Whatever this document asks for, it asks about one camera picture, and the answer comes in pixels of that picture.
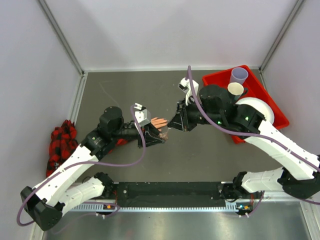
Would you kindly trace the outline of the glitter nail polish bottle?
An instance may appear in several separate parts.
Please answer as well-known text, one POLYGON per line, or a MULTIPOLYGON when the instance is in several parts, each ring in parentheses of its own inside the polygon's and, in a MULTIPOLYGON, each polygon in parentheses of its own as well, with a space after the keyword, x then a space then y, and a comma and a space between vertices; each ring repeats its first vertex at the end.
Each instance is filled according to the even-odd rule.
POLYGON ((161 132, 158 136, 164 141, 167 141, 169 139, 168 132, 161 132))

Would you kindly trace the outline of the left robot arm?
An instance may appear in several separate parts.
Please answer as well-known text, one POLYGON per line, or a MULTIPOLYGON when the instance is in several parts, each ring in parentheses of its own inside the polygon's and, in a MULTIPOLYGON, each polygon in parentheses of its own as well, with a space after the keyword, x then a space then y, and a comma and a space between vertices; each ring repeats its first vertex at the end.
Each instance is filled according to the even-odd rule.
POLYGON ((92 198, 109 198, 114 183, 106 173, 99 172, 77 186, 73 183, 93 165, 104 166, 101 160, 120 139, 137 140, 143 151, 166 141, 165 135, 151 123, 150 112, 144 106, 135 103, 130 111, 133 121, 125 123, 119 107, 106 108, 97 128, 87 134, 61 166, 41 183, 21 191, 19 211, 26 211, 41 230, 48 231, 74 207, 92 198))

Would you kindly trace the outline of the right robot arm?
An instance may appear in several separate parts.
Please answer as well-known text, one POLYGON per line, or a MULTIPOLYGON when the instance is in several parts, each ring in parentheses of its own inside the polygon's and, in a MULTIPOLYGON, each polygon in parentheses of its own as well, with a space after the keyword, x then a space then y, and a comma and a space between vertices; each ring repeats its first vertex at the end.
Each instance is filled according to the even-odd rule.
POLYGON ((222 196, 245 198, 255 192, 273 191, 305 200, 319 193, 320 157, 279 132, 263 112, 250 104, 238 104, 246 89, 231 92, 212 84, 196 90, 185 79, 178 87, 185 98, 177 102, 169 128, 190 132, 197 125, 213 124, 225 133, 239 136, 281 164, 274 170, 240 172, 231 184, 222 188, 222 196))

